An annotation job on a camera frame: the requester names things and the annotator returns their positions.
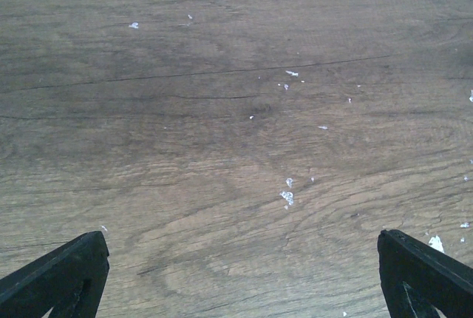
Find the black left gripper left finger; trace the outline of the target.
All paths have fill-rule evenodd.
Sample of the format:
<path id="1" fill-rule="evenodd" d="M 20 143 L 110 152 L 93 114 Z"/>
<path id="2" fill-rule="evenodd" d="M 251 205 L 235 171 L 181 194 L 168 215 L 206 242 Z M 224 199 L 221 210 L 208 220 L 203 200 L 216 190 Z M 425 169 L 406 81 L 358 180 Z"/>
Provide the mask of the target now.
<path id="1" fill-rule="evenodd" d="M 1 279 L 2 317 L 95 317 L 109 273 L 100 231 L 84 233 Z"/>

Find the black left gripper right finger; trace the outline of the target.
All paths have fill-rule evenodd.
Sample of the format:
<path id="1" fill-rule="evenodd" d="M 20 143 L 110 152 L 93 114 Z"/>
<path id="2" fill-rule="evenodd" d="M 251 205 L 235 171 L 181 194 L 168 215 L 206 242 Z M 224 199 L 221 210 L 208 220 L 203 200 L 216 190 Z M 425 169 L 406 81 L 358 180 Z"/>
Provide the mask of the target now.
<path id="1" fill-rule="evenodd" d="M 472 268 L 395 229 L 381 231 L 377 249 L 391 317 L 472 316 Z"/>

